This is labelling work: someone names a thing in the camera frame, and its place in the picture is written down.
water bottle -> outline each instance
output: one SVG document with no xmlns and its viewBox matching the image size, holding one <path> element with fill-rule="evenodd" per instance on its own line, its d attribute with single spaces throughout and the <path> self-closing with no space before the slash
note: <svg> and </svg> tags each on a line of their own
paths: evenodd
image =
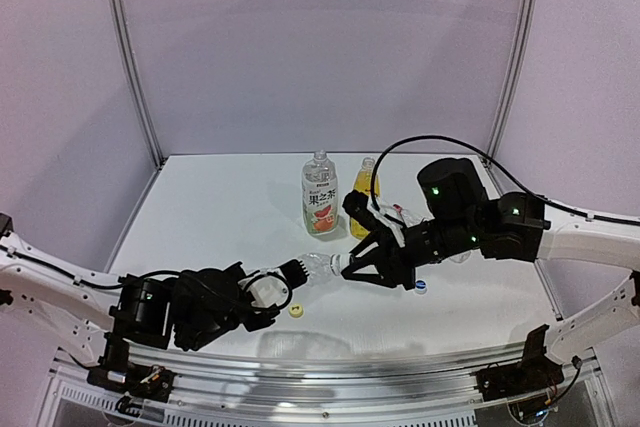
<svg viewBox="0 0 640 427">
<path fill-rule="evenodd" d="M 309 287 L 317 287 L 326 284 L 351 263 L 351 254 L 303 254 L 296 260 L 300 262 L 307 272 Z"/>
<path fill-rule="evenodd" d="M 302 216 L 307 232 L 319 235 L 338 225 L 338 176 L 324 150 L 302 168 Z"/>
</svg>

white wall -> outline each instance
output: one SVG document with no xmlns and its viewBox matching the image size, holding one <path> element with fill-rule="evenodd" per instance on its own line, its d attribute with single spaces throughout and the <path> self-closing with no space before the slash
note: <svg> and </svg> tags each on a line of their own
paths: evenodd
<svg viewBox="0 0 640 427">
<path fill-rule="evenodd" d="M 125 0 L 171 154 L 372 151 L 426 132 L 486 145 L 519 3 Z"/>
<path fill-rule="evenodd" d="M 499 159 L 569 203 L 640 216 L 640 0 L 537 0 Z M 628 271 L 548 263 L 563 312 Z M 621 425 L 640 417 L 640 328 L 597 348 Z"/>
<path fill-rule="evenodd" d="M 108 0 L 0 6 L 0 212 L 38 248 L 101 270 L 153 171 Z M 55 343 L 6 317 L 0 332 L 0 425 L 19 427 Z"/>
</svg>

white table surface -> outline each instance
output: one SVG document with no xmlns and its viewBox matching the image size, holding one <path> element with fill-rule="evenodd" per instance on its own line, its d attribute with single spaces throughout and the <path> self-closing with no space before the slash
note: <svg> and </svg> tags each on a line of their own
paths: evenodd
<svg viewBox="0 0 640 427">
<path fill-rule="evenodd" d="M 365 154 L 329 154 L 341 197 L 352 188 Z M 418 171 L 441 155 L 392 154 L 380 168 L 382 197 L 416 213 L 427 207 Z M 348 252 L 357 240 L 344 213 L 336 231 L 316 238 L 301 214 L 300 175 L 311 154 L 171 157 L 152 187 L 111 272 L 277 266 L 305 252 Z M 491 197 L 495 188 L 477 158 Z M 241 326 L 201 352 L 258 358 L 376 359 L 456 353 L 523 341 L 552 323 L 548 298 L 532 264 L 445 261 L 418 269 L 428 292 L 385 289 L 341 278 L 294 292 L 304 315 L 248 333 Z"/>
</svg>

black cable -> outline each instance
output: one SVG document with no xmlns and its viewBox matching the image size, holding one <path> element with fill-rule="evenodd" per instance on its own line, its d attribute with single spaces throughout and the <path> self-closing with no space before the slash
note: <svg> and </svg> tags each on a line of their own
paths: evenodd
<svg viewBox="0 0 640 427">
<path fill-rule="evenodd" d="M 571 390 L 571 388 L 576 384 L 576 382 L 578 381 L 578 377 L 580 377 L 580 371 L 582 370 L 582 367 L 578 367 L 576 369 L 576 375 L 574 375 L 573 379 L 571 379 L 571 382 L 569 383 L 569 385 L 567 386 L 566 389 L 564 389 L 562 391 L 562 393 L 560 395 L 558 395 L 557 397 L 554 397 L 551 402 L 548 404 L 548 408 L 553 407 L 554 405 L 556 405 L 558 402 L 560 402 L 560 400 L 569 393 L 569 391 Z"/>
<path fill-rule="evenodd" d="M 380 211 L 380 206 L 378 205 L 378 201 L 376 200 L 374 187 L 375 187 L 376 177 L 378 175 L 378 168 L 380 167 L 380 164 L 382 163 L 382 159 L 384 159 L 387 156 L 387 154 L 389 154 L 389 152 L 394 150 L 396 147 L 400 147 L 401 145 L 409 144 L 411 142 L 417 142 L 419 140 L 440 140 L 440 141 L 443 141 L 443 142 L 449 142 L 451 144 L 456 144 L 456 145 L 462 146 L 462 147 L 464 147 L 466 149 L 469 149 L 470 151 L 475 152 L 480 157 L 482 157 L 483 159 L 487 160 L 491 164 L 495 165 L 498 169 L 500 169 L 500 171 L 511 182 L 513 182 L 520 190 L 522 190 L 523 192 L 525 192 L 525 193 L 527 193 L 527 194 L 529 194 L 529 195 L 541 200 L 542 202 L 544 202 L 549 207 L 553 207 L 553 208 L 556 208 L 558 210 L 562 210 L 563 212 L 567 212 L 569 214 L 573 214 L 573 215 L 576 215 L 578 217 L 582 217 L 582 218 L 585 218 L 585 219 L 589 218 L 589 214 L 587 212 L 583 212 L 582 210 L 574 209 L 572 207 L 568 207 L 566 205 L 559 204 L 557 202 L 554 202 L 553 200 L 547 199 L 546 197 L 544 197 L 542 195 L 534 193 L 531 189 L 529 189 L 522 182 L 520 182 L 518 179 L 516 179 L 515 176 L 511 172 L 509 172 L 505 167 L 502 166 L 502 164 L 500 164 L 500 162 L 495 160 L 489 154 L 483 152 L 482 150 L 478 149 L 477 147 L 475 147 L 475 146 L 473 146 L 471 144 L 468 144 L 467 142 L 463 142 L 462 140 L 454 139 L 453 137 L 447 137 L 446 135 L 416 135 L 414 137 L 407 137 L 406 139 L 402 139 L 402 140 L 399 140 L 399 141 L 395 142 L 394 144 L 391 144 L 389 147 L 387 147 L 382 152 L 382 154 L 380 154 L 380 157 L 378 157 L 378 160 L 376 160 L 376 164 L 373 166 L 373 172 L 371 173 L 371 193 L 370 193 L 370 195 L 371 195 L 371 204 L 373 205 L 373 208 L 376 209 L 377 211 Z M 635 227 L 640 227 L 640 221 L 637 221 L 637 220 L 619 219 L 619 218 L 616 218 L 616 217 L 608 217 L 606 215 L 594 215 L 593 219 L 594 220 L 600 220 L 600 221 L 603 221 L 603 222 L 610 222 L 612 224 L 632 225 L 632 226 L 635 226 Z"/>
<path fill-rule="evenodd" d="M 73 363 L 76 364 L 78 367 L 82 367 L 84 370 L 91 370 L 91 367 L 87 367 L 78 359 L 76 359 L 73 355 L 69 354 L 69 357 L 71 357 L 71 360 L 73 360 Z"/>
<path fill-rule="evenodd" d="M 4 245 L 0 245 L 0 250 L 4 251 L 4 252 L 9 252 L 9 249 L 7 247 L 5 247 Z M 21 252 L 14 252 L 13 253 L 14 257 L 17 257 L 18 259 L 22 259 L 22 260 L 27 260 L 29 262 L 33 262 L 34 264 L 38 264 L 41 265 L 43 267 L 46 267 L 48 269 L 53 270 L 54 272 L 57 272 L 58 274 L 68 278 L 68 279 L 75 279 L 76 276 L 74 274 L 72 274 L 71 272 L 69 272 L 68 270 L 63 269 L 62 267 L 58 267 L 57 265 L 52 264 L 51 262 L 47 262 L 46 260 L 43 259 L 39 259 L 37 257 L 32 257 L 30 255 L 27 254 L 23 254 Z M 140 282 L 141 280 L 144 279 L 148 279 L 149 277 L 156 277 L 159 275 L 172 275 L 172 276 L 178 276 L 180 275 L 180 272 L 177 272 L 175 270 L 155 270 L 153 272 L 147 272 L 146 274 L 143 274 L 139 277 L 136 277 L 135 279 L 129 281 L 129 282 L 121 282 L 119 284 L 113 284 L 113 285 L 101 285 L 101 284 L 95 284 L 93 282 L 90 282 L 88 280 L 84 280 L 84 279 L 80 279 L 79 283 L 81 285 L 84 285 L 86 287 L 90 287 L 92 289 L 96 289 L 96 290 L 117 290 L 117 289 L 121 289 L 122 287 L 126 287 L 127 285 L 132 285 L 135 284 L 137 282 Z"/>
<path fill-rule="evenodd" d="M 9 249 L 7 249 L 7 247 L 0 245 L 0 250 L 4 251 L 4 252 L 8 252 Z M 14 252 L 13 253 L 14 257 L 17 257 L 19 259 L 22 260 L 27 260 L 29 262 L 33 262 L 35 264 L 41 265 L 43 267 L 46 267 L 48 269 L 53 270 L 54 272 L 57 272 L 58 274 L 67 277 L 68 279 L 75 279 L 76 276 L 74 274 L 72 274 L 71 272 L 58 267 L 57 265 L 54 265 L 50 262 L 47 262 L 46 260 L 43 259 L 39 259 L 37 257 L 32 257 L 30 255 L 27 254 L 23 254 L 20 252 Z M 153 272 L 147 272 L 146 274 L 142 274 L 139 277 L 136 277 L 135 279 L 132 279 L 129 282 L 121 282 L 119 284 L 113 284 L 113 285 L 100 285 L 100 284 L 95 284 L 93 282 L 90 282 L 88 280 L 84 280 L 84 279 L 80 279 L 79 283 L 81 285 L 84 285 L 86 287 L 90 287 L 92 289 L 96 289 L 96 290 L 117 290 L 117 289 L 121 289 L 122 287 L 126 287 L 128 285 L 133 285 L 136 284 L 144 279 L 148 279 L 150 277 L 156 277 L 156 276 L 160 276 L 160 275 L 167 275 L 167 276 L 174 276 L 174 277 L 178 277 L 180 276 L 181 272 L 175 271 L 175 270 L 155 270 Z M 192 276 L 191 274 L 188 273 L 182 273 L 183 274 L 183 278 L 187 278 L 190 279 L 192 282 L 197 283 L 198 285 L 200 285 L 203 289 L 205 289 L 207 292 L 209 292 L 212 295 L 215 295 L 216 297 L 219 297 L 221 299 L 223 299 L 225 302 L 229 302 L 230 304 L 236 306 L 237 308 L 240 309 L 244 309 L 244 310 L 249 310 L 252 312 L 271 312 L 273 311 L 273 308 L 264 308 L 264 307 L 254 307 L 254 306 L 250 306 L 250 305 L 246 305 L 243 304 L 241 302 L 236 301 L 235 299 L 226 296 L 225 294 L 215 291 L 213 290 L 211 287 L 209 287 L 208 285 L 206 285 L 204 282 L 202 282 L 200 279 L 198 279 L 195 276 Z M 288 282 L 284 279 L 284 277 L 273 273 L 273 272 L 268 272 L 268 274 L 272 277 L 277 278 L 278 280 L 280 280 L 287 288 L 289 295 L 287 296 L 287 300 L 279 306 L 276 306 L 276 308 L 278 310 L 282 310 L 284 308 L 287 307 L 287 305 L 289 305 L 289 303 L 291 302 L 293 293 L 292 293 L 292 289 L 289 286 Z M 257 276 L 254 277 L 251 281 L 250 284 L 252 284 L 253 282 L 255 282 L 256 280 L 259 280 L 260 278 L 263 278 L 264 275 L 261 276 Z"/>
</svg>

plastic bottle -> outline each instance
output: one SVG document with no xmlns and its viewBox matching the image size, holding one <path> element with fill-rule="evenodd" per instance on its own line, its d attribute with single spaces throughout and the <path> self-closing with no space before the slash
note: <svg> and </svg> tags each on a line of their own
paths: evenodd
<svg viewBox="0 0 640 427">
<path fill-rule="evenodd" d="M 358 192 L 363 192 L 367 195 L 371 194 L 371 174 L 373 173 L 373 167 L 376 165 L 376 161 L 371 157 L 365 157 L 362 160 L 362 167 L 360 172 L 356 177 L 356 181 L 353 184 L 353 190 L 357 190 Z M 378 181 L 378 177 L 376 177 L 376 185 L 374 187 L 376 196 L 380 195 L 380 182 Z M 369 231 L 362 227 L 358 221 L 351 219 L 349 221 L 349 230 L 351 231 L 351 235 L 353 235 L 356 239 L 364 239 Z"/>
<path fill-rule="evenodd" d="M 331 232 L 338 224 L 336 166 L 324 150 L 302 168 L 302 216 L 312 235 Z"/>
<path fill-rule="evenodd" d="M 351 263 L 351 254 L 310 253 L 297 257 L 297 260 L 309 276 L 306 285 L 316 287 L 326 284 L 334 277 L 339 277 L 340 272 Z"/>
</svg>

